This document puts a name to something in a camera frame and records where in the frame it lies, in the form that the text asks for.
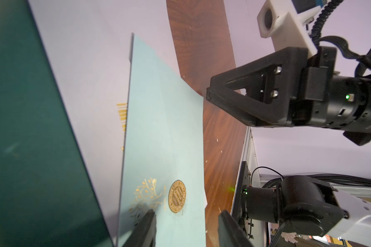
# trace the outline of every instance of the teal panel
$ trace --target teal panel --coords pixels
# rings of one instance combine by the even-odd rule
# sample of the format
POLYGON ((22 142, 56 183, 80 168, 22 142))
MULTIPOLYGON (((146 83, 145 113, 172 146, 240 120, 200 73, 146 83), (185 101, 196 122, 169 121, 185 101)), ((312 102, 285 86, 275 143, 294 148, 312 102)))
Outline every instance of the teal panel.
POLYGON ((27 1, 0 0, 0 246, 112 246, 27 1))

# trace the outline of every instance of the gold emblem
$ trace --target gold emblem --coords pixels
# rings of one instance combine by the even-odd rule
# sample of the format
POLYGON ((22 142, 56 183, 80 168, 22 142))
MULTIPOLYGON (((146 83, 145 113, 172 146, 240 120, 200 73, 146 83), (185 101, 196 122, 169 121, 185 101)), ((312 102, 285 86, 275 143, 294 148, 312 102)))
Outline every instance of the gold emblem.
POLYGON ((182 210, 185 203, 185 186, 182 181, 177 180, 173 183, 169 191, 169 208, 173 213, 182 210))

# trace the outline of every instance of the white backdrop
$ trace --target white backdrop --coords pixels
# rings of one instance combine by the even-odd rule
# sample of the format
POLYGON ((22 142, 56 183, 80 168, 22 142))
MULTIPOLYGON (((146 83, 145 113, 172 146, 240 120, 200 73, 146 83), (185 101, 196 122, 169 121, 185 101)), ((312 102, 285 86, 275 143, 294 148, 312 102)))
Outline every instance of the white backdrop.
MULTIPOLYGON (((260 37, 257 14, 264 0, 224 0, 236 66, 274 52, 271 39, 260 37)), ((323 27, 323 36, 337 35, 349 48, 365 54, 371 47, 371 0, 346 0, 323 27)), ((357 62, 337 54, 336 71, 353 76, 357 62)), ((252 128, 258 166, 282 174, 327 172, 371 178, 371 142, 359 147, 343 131, 313 127, 252 128)), ((274 174, 261 170, 260 174, 274 174)))

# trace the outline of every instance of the bolt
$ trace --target bolt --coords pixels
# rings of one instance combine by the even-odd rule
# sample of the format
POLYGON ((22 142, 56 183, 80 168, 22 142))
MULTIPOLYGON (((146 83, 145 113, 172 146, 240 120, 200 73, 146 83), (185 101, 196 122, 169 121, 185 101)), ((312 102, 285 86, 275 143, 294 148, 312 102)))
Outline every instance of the bolt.
POLYGON ((348 213, 348 211, 346 211, 346 210, 343 211, 343 217, 345 219, 349 219, 349 213, 348 213))
POLYGON ((271 92, 271 98, 276 98, 279 95, 279 92, 277 90, 273 90, 271 92))
POLYGON ((277 66, 273 72, 275 73, 275 75, 279 74, 280 72, 282 72, 282 67, 277 66))

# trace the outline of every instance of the wooden table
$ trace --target wooden table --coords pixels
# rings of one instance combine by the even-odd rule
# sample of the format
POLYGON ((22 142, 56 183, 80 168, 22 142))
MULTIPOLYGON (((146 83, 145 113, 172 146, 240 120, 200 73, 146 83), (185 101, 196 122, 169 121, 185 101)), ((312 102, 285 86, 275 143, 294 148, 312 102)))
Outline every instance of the wooden table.
MULTIPOLYGON (((181 77, 206 96, 210 78, 235 68, 223 0, 167 0, 181 77)), ((219 246, 218 215, 231 211, 246 126, 208 101, 203 105, 207 246, 219 246)))

